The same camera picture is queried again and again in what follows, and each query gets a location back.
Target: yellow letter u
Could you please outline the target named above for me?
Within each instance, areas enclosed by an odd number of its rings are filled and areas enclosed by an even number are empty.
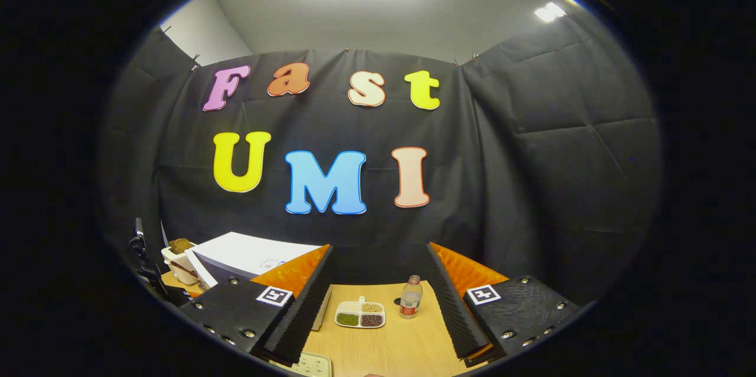
[[[213,175],[218,185],[226,191],[252,191],[262,178],[262,153],[265,150],[265,144],[271,140],[271,135],[268,132],[251,132],[245,140],[249,142],[249,167],[246,175],[237,177],[232,172],[232,156],[234,145],[239,142],[239,136],[236,133],[224,132],[213,138],[213,143],[216,144]]]

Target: divided tray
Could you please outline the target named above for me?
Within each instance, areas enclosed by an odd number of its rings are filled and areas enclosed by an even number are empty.
[[[365,296],[360,296],[359,301],[343,301],[338,304],[333,321],[352,329],[378,329],[386,323],[386,308],[383,304],[365,301]]]

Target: white wall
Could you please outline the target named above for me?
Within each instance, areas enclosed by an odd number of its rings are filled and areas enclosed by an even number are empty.
[[[218,6],[217,0],[191,0],[160,24],[168,37],[200,65],[251,56],[252,51]]]

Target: white paper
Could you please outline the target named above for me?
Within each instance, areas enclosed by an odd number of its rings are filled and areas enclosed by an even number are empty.
[[[225,264],[229,268],[262,275],[269,270],[302,254],[320,248],[319,245],[280,242],[279,240],[260,239],[250,235],[229,232],[218,238],[203,242],[186,250],[187,258],[194,266],[200,279],[208,287],[217,282],[200,263],[195,252],[205,258]]]

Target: black fabric backdrop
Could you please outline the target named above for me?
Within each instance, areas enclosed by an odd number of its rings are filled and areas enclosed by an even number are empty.
[[[459,67],[405,54],[308,50],[191,71],[191,60],[156,32],[144,48],[160,44],[174,51],[140,53],[135,60],[173,60],[183,67],[167,65],[158,80],[141,84],[133,82],[138,72],[127,73],[119,83],[131,96],[114,102],[117,118],[104,139],[102,174],[110,180],[106,191],[129,192],[131,208],[114,216],[129,221],[125,228],[133,216],[145,220],[149,253],[158,262],[161,219],[168,239],[204,242],[235,231],[330,243],[340,248],[334,257],[344,269],[354,270],[343,276],[345,283],[399,282],[411,273],[410,246],[434,241],[505,275],[537,275],[584,304],[607,288],[640,246],[661,170],[656,121],[640,76],[617,45],[585,25],[579,18],[557,19]],[[310,87],[270,97],[273,73],[291,62],[309,65]],[[251,74],[226,106],[202,111],[215,72],[242,65],[250,65]],[[347,99],[349,77],[359,70],[386,80],[379,107]],[[431,89],[441,100],[436,110],[410,101],[404,77],[418,70],[439,80],[440,87]],[[143,122],[143,130],[132,137],[135,143],[125,142],[117,128],[134,121]],[[249,154],[243,138],[254,131],[272,135],[262,180],[243,194],[224,191],[213,178],[213,137],[240,135],[232,169],[241,175]],[[423,182],[431,200],[424,207],[394,205],[399,170],[391,151],[405,146],[428,152]],[[291,170],[284,155],[295,150],[311,151],[323,172],[341,151],[365,153],[361,196],[367,211],[337,215],[329,206],[325,213],[287,213]],[[118,166],[133,169],[133,185],[125,191],[129,183],[119,188],[118,177],[108,178]],[[128,240],[110,239],[121,250]]]

